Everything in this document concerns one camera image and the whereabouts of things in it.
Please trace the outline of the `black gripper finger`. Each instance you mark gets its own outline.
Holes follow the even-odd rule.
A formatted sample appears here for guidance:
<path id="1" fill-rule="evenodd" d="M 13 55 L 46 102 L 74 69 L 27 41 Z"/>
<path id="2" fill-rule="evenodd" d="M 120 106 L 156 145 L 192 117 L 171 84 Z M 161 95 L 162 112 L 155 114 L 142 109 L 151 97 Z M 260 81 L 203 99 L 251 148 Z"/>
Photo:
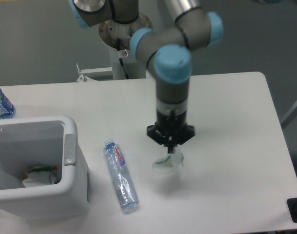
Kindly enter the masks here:
<path id="1" fill-rule="evenodd" d="M 158 130 L 156 125 L 149 125 L 146 131 L 148 137 L 155 141 L 159 145 L 163 145 L 167 148 L 167 153 L 172 153 L 172 145 L 170 136 L 167 136 L 165 133 L 162 133 Z"/>
<path id="2" fill-rule="evenodd" d="M 181 130 L 175 133 L 172 137 L 171 153 L 175 152 L 178 145 L 183 145 L 195 136 L 195 127 L 193 125 L 186 125 Z"/>

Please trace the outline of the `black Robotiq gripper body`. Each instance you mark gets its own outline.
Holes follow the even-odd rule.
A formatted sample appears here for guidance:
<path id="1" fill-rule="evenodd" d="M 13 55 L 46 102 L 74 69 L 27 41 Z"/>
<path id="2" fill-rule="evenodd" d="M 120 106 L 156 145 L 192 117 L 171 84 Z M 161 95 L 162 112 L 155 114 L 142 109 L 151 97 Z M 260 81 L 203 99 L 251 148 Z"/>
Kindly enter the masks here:
<path id="1" fill-rule="evenodd" d="M 165 133 L 167 136 L 173 137 L 176 132 L 187 125 L 186 115 L 186 111 L 178 116 L 174 114 L 166 116 L 157 111 L 157 120 L 155 122 L 155 125 L 160 132 Z"/>

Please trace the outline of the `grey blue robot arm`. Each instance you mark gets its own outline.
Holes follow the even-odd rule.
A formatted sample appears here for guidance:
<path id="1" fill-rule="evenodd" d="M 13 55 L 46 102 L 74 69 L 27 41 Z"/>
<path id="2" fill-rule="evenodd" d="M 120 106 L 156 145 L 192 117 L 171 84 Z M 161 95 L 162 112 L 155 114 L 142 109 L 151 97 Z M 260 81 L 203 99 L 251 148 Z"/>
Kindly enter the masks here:
<path id="1" fill-rule="evenodd" d="M 221 40 L 221 17 L 204 11 L 198 0 L 168 0 L 175 25 L 155 33 L 136 0 L 71 0 L 69 5 L 81 27 L 98 25 L 107 45 L 130 50 L 155 78 L 157 120 L 147 127 L 147 135 L 174 153 L 195 135 L 186 123 L 191 53 Z"/>

